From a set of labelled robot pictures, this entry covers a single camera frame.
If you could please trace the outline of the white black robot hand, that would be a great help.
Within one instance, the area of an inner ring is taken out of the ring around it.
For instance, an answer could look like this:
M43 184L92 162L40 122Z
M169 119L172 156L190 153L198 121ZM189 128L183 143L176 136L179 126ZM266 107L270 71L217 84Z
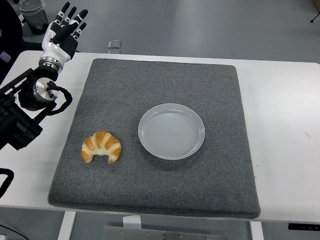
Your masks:
M70 5L67 1L57 13L49 24L41 44L43 54L40 59L51 59L61 67L75 55L79 37L87 25L84 19L88 10L83 9L75 14L77 8Z

